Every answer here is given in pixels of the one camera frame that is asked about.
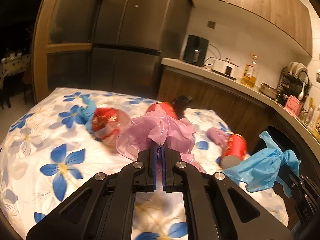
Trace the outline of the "blue plastic bag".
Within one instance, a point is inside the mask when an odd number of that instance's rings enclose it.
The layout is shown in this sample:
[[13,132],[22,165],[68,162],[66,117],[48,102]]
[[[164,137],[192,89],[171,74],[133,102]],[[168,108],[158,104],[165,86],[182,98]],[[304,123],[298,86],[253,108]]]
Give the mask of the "blue plastic bag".
[[288,166],[295,175],[299,176],[300,160],[293,150],[282,151],[267,131],[263,131],[259,137],[266,147],[239,165],[223,170],[223,173],[236,184],[245,183],[248,192],[264,191],[278,182],[283,186],[285,196],[292,197],[291,189],[278,176],[278,173],[282,166]]
[[82,98],[82,101],[85,104],[85,106],[79,107],[77,110],[77,114],[84,120],[86,129],[89,132],[89,134],[93,134],[92,118],[95,114],[95,110],[97,109],[96,103],[85,95],[81,95],[80,98]]

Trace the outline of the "red paper cup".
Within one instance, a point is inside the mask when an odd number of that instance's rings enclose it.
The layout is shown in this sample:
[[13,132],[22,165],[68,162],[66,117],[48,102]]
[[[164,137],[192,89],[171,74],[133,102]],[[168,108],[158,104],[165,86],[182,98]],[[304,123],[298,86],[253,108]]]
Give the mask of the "red paper cup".
[[160,111],[164,112],[166,115],[170,116],[171,118],[178,119],[176,111],[174,110],[173,106],[168,102],[156,102],[153,103],[151,106],[148,107],[146,113]]
[[247,153],[247,142],[239,134],[229,136],[227,146],[221,155],[220,166],[227,169],[239,165]]

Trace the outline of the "purple plastic bag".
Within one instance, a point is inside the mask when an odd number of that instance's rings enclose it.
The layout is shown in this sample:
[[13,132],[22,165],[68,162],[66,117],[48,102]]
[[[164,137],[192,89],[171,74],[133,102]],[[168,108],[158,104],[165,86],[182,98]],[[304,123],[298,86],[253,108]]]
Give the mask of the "purple plastic bag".
[[227,146],[227,141],[229,136],[231,135],[230,132],[226,132],[223,129],[218,129],[215,127],[211,127],[206,131],[206,136],[217,146],[225,149]]

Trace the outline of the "red white snack bag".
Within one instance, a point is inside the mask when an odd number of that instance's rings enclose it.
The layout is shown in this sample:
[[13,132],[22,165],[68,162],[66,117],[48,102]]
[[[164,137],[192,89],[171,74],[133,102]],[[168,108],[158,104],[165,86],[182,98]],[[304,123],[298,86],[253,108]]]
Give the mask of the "red white snack bag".
[[115,148],[118,135],[130,121],[131,118],[122,110],[98,107],[91,121],[92,131],[107,147]]

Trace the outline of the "pink plastic bag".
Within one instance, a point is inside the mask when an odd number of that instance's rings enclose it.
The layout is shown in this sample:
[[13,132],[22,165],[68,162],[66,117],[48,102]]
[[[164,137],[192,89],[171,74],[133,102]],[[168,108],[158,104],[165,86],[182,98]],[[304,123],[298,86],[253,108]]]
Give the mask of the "pink plastic bag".
[[151,142],[158,146],[167,144],[168,148],[180,153],[183,161],[205,172],[191,153],[195,146],[194,133],[195,128],[188,119],[177,120],[163,110],[151,111],[131,119],[119,133],[116,149],[122,156],[136,161],[138,153],[149,148]]

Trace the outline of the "black plastic bag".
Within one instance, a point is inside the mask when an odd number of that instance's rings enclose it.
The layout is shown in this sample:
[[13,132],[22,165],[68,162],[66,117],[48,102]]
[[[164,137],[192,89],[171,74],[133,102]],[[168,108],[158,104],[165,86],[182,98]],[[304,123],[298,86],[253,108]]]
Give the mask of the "black plastic bag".
[[193,98],[191,96],[181,95],[172,100],[170,103],[174,109],[177,118],[184,118],[184,111],[191,105]]

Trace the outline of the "floral blue white tablecloth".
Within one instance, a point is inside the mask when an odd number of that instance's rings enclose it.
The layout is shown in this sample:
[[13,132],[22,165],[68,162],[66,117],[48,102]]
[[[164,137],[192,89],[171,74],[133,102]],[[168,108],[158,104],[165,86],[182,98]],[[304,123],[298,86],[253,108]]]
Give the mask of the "floral blue white tablecloth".
[[[19,114],[1,143],[1,211],[18,236],[28,231],[98,172],[114,174],[131,160],[107,148],[88,133],[77,113],[83,98],[98,107],[113,107],[131,118],[143,115],[155,100],[104,91],[56,88],[23,116]],[[193,124],[192,160],[204,171],[221,171],[221,147],[206,131],[233,132],[213,111],[188,108]],[[244,191],[245,184],[239,185]],[[284,200],[273,189],[249,193],[260,205],[288,226]],[[131,239],[188,239],[182,194],[165,193],[160,181],[154,193],[137,193]]]

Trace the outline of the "pink utensil holder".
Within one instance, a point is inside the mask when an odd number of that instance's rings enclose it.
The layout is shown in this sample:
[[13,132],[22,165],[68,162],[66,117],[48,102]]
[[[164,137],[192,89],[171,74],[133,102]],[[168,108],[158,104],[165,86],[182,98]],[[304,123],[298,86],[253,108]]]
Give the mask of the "pink utensil holder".
[[295,96],[290,95],[286,101],[285,109],[294,116],[299,116],[304,103]]

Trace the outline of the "lower wooden cabinets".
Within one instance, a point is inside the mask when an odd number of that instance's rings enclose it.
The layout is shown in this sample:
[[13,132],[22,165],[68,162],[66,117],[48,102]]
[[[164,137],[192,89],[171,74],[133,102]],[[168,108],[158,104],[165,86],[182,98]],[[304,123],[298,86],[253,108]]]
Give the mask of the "lower wooden cabinets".
[[158,100],[171,101],[185,95],[193,98],[191,107],[211,109],[246,139],[254,139],[268,126],[276,126],[276,112],[267,104],[236,89],[201,76],[165,66]]

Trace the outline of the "steel bowl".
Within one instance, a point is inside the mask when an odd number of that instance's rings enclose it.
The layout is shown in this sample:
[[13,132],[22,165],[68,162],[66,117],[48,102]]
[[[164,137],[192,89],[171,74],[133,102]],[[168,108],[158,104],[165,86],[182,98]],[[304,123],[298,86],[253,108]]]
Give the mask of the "steel bowl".
[[272,100],[276,100],[279,96],[279,92],[276,89],[272,88],[271,86],[265,83],[260,84],[259,92],[271,98]]

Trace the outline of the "black dish rack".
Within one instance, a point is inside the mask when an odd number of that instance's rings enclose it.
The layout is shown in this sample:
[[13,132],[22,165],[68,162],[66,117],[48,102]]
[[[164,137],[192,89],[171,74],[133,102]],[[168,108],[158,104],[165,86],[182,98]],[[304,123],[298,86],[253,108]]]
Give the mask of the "black dish rack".
[[298,98],[302,94],[300,101],[304,103],[311,87],[312,82],[308,76],[308,69],[302,63],[291,62],[281,71],[277,85],[279,92],[277,100],[284,107],[290,96]]

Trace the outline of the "cooking oil bottle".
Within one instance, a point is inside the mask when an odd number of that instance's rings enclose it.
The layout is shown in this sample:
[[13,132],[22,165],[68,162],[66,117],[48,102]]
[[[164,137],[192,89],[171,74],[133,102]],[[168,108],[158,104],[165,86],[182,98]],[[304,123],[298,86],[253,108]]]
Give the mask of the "cooking oil bottle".
[[254,88],[257,75],[258,75],[258,65],[257,65],[257,55],[250,54],[251,61],[246,64],[245,70],[241,79],[241,83],[251,89]]

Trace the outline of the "white rice cooker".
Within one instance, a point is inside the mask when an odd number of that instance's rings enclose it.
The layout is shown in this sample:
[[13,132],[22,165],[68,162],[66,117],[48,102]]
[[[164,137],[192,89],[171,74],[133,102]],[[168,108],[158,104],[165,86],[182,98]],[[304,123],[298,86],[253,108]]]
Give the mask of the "white rice cooker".
[[239,67],[229,60],[215,59],[212,71],[229,79],[236,80],[239,74]]

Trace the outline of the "black air fryer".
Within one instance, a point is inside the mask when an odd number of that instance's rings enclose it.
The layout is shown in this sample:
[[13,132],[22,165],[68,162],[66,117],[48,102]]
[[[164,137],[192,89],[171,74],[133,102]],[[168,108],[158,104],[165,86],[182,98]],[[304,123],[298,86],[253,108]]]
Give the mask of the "black air fryer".
[[206,57],[209,41],[195,35],[189,35],[183,54],[183,61],[202,67]]

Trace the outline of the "wooden glass door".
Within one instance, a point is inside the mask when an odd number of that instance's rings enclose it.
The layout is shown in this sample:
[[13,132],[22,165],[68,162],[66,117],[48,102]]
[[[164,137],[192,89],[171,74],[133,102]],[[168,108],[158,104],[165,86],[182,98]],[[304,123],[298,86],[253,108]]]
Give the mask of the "wooden glass door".
[[42,0],[31,56],[36,102],[57,87],[89,87],[93,36],[102,1]]

